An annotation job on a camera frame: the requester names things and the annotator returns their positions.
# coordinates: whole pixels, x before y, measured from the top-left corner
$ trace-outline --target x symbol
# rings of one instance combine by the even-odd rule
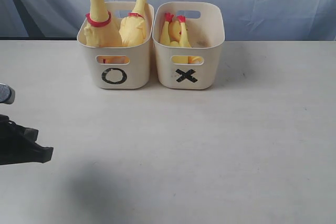
[[[177,82],[184,81],[185,79],[188,79],[189,81],[191,81],[193,83],[195,83],[196,81],[198,81],[195,77],[191,76],[194,73],[196,73],[196,71],[193,70],[193,69],[189,70],[187,73],[183,72],[180,69],[177,69],[176,73],[178,73],[178,74],[181,75],[181,77],[176,80]]]

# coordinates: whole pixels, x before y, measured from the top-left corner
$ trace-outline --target white table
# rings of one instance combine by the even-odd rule
[[[75,41],[0,41],[0,113],[46,164],[0,167],[0,223],[336,223],[336,43],[227,42],[216,83],[95,87]]]

